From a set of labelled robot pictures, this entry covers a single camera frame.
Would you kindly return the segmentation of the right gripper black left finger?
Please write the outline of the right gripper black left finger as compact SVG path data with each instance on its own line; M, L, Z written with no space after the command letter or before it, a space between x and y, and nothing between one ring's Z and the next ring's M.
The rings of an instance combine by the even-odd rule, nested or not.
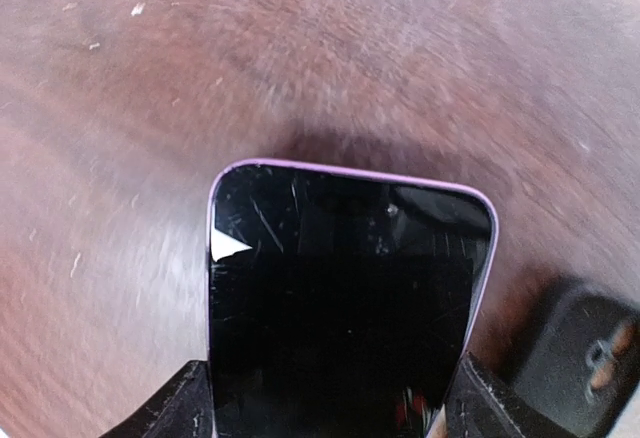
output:
M213 400L208 365L191 360L103 438L211 438Z

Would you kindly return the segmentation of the black smartphone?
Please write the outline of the black smartphone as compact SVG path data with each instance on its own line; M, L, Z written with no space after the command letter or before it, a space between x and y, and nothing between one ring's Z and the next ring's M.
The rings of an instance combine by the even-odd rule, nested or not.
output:
M208 205L218 437L426 437L468 346L499 225L478 190L275 159Z
M639 382L639 305L600 285L546 288L514 340L503 378L576 437L605 437Z

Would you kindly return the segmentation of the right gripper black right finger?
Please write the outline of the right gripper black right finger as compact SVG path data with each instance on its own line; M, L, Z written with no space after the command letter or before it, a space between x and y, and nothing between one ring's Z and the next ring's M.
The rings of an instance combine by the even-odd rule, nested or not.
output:
M565 430L529 407L473 354L464 354L445 401L450 437L563 437Z

